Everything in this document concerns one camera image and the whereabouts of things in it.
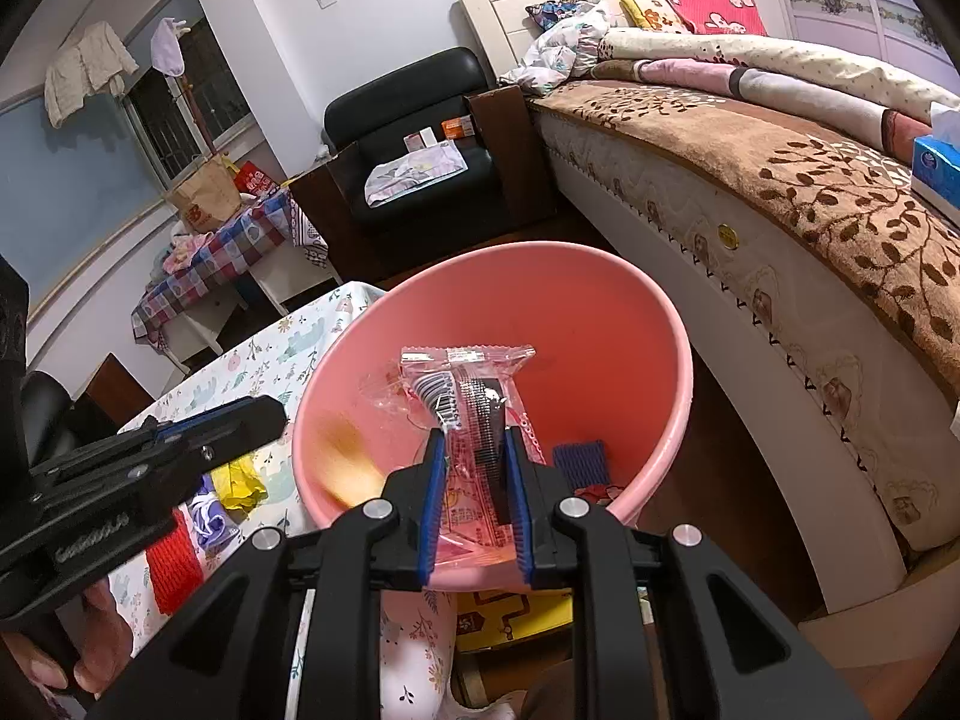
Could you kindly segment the hanging beige jacket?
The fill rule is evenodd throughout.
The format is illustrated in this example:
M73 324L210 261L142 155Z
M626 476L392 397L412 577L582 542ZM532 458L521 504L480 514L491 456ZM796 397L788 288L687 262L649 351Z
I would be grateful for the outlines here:
M140 70L107 21L89 25L82 36L53 57L44 76L44 107L52 128L82 110L89 96L109 93L122 98L125 77Z

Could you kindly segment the bed with brown blanket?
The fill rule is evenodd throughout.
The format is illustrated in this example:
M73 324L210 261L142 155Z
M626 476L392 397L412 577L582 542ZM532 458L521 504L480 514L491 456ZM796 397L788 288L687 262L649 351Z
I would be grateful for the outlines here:
M562 192L656 280L758 445L832 613L958 535L958 234L908 163L797 115L599 60L635 20L590 0L459 0L526 98Z

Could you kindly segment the yellow box under bucket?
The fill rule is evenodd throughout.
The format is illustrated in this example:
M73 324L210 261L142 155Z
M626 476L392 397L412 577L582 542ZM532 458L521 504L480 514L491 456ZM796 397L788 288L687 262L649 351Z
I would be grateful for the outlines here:
M459 653L502 649L569 628L573 598L569 592L472 592L457 595L455 650Z

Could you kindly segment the pink transparent snack wrapper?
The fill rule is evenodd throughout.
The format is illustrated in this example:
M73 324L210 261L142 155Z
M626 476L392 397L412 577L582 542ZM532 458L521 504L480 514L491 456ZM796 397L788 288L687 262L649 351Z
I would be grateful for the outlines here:
M545 460L516 383L534 356L530 344L407 346L361 385L379 410L444 434L439 566L493 566L514 557L501 461L511 427L523 434L530 460Z

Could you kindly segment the rolled quilt on bed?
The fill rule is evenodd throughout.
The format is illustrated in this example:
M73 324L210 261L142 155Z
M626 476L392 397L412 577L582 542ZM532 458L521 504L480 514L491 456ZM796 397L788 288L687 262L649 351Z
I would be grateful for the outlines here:
M797 115L907 163L932 116L958 96L874 57L753 34L670 34L619 28L599 60L636 83L678 86Z

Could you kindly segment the purple wardrobe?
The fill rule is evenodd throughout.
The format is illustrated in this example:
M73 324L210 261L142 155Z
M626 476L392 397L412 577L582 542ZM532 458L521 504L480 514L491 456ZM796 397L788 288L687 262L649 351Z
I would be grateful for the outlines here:
M794 36L884 60L950 91L958 71L913 0L784 0Z

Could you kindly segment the blue tissue box on bed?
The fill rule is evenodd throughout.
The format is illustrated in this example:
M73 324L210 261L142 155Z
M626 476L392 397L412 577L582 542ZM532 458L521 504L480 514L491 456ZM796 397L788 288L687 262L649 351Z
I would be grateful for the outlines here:
M911 187L953 226L960 224L960 112L931 104L929 135L913 143Z

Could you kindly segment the black chair at left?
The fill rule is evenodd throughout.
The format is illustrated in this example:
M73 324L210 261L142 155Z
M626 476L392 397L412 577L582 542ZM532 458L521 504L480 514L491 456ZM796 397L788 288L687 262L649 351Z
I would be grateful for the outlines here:
M46 372L28 372L20 395L31 466L116 434L117 424L93 400L86 395L74 400Z

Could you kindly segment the brown paper bag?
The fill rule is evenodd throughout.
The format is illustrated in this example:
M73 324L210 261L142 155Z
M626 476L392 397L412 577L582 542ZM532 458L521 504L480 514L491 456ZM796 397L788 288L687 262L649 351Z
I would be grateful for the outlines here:
M221 156L205 161L194 174L167 192L167 201L194 232L217 232L242 210L233 171Z

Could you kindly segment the yellow plastic wrapper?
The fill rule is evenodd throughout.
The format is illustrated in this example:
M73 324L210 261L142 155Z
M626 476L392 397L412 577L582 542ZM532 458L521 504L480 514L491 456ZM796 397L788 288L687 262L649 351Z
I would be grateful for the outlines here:
M245 454L213 468L210 479L220 504L235 522L242 522L249 517L257 505L268 497L252 454Z

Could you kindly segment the purple plastic bag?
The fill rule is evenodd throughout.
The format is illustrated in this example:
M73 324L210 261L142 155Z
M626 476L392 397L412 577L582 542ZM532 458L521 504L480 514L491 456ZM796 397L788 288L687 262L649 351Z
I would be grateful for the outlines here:
M203 475L195 494L187 501L190 527L197 546L205 554L217 554L238 534L238 527L217 496L212 477Z

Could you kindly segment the blue foam net sleeve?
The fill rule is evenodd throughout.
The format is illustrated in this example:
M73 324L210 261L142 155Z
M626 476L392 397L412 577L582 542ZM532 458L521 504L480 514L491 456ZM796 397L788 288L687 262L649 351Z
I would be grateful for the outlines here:
M608 486L612 483L601 440L556 445L551 450L551 460L573 489Z

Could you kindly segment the pink plastic trash bucket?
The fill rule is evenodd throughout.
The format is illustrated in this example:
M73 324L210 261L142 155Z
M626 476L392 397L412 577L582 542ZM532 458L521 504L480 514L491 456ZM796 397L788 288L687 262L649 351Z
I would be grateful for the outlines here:
M327 595L633 595L659 558L631 523L692 390L679 312L619 257L526 242L433 266L356 319L304 390L304 559Z

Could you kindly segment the red foam net sleeve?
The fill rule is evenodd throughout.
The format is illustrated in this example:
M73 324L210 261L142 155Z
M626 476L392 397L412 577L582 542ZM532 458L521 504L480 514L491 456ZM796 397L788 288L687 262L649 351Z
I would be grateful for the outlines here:
M203 583L202 566L181 509L174 509L172 518L171 532L146 550L155 603L166 616L174 616Z

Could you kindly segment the checkered cloth side table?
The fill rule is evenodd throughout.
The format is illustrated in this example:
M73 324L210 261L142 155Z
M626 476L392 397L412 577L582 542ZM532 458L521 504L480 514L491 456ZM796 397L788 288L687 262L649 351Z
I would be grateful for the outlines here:
M261 260L290 244L309 265L329 265L329 246L288 187L257 200L218 231L202 234L202 245L184 266L148 286L130 316L133 339L158 355L167 349L166 325L208 294L237 280Z

